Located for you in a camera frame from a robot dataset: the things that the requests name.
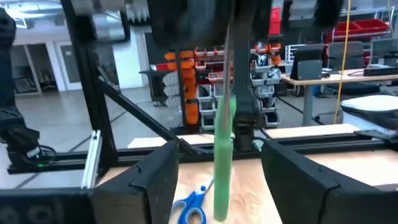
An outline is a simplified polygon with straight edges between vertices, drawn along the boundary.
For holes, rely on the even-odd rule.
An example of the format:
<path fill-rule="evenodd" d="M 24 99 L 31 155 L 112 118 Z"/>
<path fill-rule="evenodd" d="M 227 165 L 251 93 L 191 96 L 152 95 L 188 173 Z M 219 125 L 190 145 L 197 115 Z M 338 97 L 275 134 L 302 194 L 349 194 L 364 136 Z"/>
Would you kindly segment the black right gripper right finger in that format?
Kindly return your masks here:
<path fill-rule="evenodd" d="M 263 144 L 261 162 L 282 222 L 321 223 L 326 196 L 339 187 L 321 165 L 275 141 Z"/>

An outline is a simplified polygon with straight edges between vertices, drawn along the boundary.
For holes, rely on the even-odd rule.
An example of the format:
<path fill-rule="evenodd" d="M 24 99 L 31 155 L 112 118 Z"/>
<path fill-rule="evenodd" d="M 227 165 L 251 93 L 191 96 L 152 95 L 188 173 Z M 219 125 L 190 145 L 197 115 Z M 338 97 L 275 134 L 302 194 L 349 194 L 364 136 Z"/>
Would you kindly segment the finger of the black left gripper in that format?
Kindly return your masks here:
<path fill-rule="evenodd" d="M 271 21 L 271 0 L 236 0 L 234 38 L 266 40 Z"/>
<path fill-rule="evenodd" d="M 224 43 L 230 0 L 148 0 L 154 42 L 165 49 Z"/>

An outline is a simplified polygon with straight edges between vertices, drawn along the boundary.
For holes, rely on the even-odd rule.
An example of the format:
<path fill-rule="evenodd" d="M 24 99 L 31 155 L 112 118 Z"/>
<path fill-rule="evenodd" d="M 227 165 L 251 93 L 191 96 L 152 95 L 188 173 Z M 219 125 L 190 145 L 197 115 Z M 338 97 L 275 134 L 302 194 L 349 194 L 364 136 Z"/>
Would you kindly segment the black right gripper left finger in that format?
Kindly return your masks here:
<path fill-rule="evenodd" d="M 168 223 L 178 180 L 176 140 L 98 185 L 93 194 L 99 224 Z"/>

